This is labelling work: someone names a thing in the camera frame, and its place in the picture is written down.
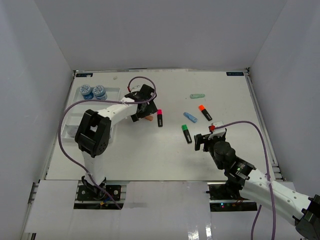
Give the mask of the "green cap black highlighter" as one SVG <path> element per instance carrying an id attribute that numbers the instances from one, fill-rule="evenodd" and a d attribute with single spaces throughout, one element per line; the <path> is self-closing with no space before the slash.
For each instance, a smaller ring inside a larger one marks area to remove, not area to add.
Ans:
<path id="1" fill-rule="evenodd" d="M 185 140 L 188 144 L 191 144 L 192 143 L 192 138 L 191 138 L 191 135 L 190 135 L 190 132 L 189 132 L 189 129 L 187 127 L 186 124 L 183 124 L 181 126 L 181 129 L 182 129 L 182 132 L 183 132 L 183 135 L 185 137 Z"/>

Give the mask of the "blue lidded jar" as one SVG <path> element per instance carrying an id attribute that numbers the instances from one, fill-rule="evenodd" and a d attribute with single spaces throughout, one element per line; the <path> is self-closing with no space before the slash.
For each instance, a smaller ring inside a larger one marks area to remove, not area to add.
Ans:
<path id="1" fill-rule="evenodd" d="M 106 89 L 102 85 L 96 85 L 92 92 L 97 100 L 104 101 L 108 98 Z"/>
<path id="2" fill-rule="evenodd" d="M 84 100 L 92 100 L 94 98 L 92 88 L 88 84 L 84 84 L 84 85 L 80 86 L 79 92 L 82 95 Z"/>

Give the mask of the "blue stapler case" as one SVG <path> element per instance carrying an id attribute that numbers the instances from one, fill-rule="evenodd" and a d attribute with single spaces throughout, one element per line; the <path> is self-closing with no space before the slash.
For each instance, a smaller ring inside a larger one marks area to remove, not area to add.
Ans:
<path id="1" fill-rule="evenodd" d="M 193 115 L 191 115 L 188 112 L 184 112 L 183 115 L 193 123 L 196 123 L 198 121 L 198 119 L 196 117 L 194 117 Z"/>

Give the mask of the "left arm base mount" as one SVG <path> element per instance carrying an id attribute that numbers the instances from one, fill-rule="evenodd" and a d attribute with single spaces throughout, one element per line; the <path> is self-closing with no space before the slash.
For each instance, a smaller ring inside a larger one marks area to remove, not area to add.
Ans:
<path id="1" fill-rule="evenodd" d="M 121 197 L 122 186 L 111 184 L 104 185 L 103 187 L 119 208 L 104 192 L 98 190 L 97 193 L 94 193 L 84 185 L 78 186 L 73 208 L 76 210 L 121 210 L 124 205 L 124 199 Z"/>

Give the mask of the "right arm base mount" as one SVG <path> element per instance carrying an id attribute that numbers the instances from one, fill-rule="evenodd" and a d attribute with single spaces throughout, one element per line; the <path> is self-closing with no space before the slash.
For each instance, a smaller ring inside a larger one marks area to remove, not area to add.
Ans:
<path id="1" fill-rule="evenodd" d="M 234 197 L 227 193 L 224 184 L 209 184 L 206 193 L 209 195 L 209 206 L 212 213 L 255 212 L 258 210 L 254 201 Z"/>

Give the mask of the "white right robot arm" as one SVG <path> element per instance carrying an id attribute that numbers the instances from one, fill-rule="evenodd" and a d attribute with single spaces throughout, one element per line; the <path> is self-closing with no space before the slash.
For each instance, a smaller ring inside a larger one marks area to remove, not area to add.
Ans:
<path id="1" fill-rule="evenodd" d="M 194 136 L 195 151 L 203 150 L 212 157 L 227 180 L 208 188 L 212 200 L 250 200 L 287 220 L 307 240 L 320 238 L 320 196 L 308 196 L 283 184 L 269 180 L 253 164 L 236 155 L 226 141 L 226 131 L 215 130 Z"/>

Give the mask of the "clear jar of clips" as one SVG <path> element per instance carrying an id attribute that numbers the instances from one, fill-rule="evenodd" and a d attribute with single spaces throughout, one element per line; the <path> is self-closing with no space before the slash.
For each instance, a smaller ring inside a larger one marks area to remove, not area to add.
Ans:
<path id="1" fill-rule="evenodd" d="M 77 125 L 69 126 L 68 129 L 67 129 L 67 134 L 71 138 L 74 138 L 76 136 L 77 131 L 78 131 L 78 126 Z"/>

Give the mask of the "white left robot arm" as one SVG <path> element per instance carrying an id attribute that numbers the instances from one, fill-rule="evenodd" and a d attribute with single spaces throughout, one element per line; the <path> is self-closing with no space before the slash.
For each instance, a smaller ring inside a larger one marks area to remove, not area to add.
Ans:
<path id="1" fill-rule="evenodd" d="M 128 117 L 137 122 L 156 113 L 158 109 L 150 100 L 154 96 L 155 90 L 143 84 L 126 94 L 121 99 L 122 103 L 98 111 L 89 109 L 83 114 L 74 140 L 82 152 L 84 167 L 88 170 L 81 181 L 94 199 L 99 200 L 106 193 L 106 187 L 102 184 L 106 177 L 101 155 L 108 147 L 113 127 Z"/>

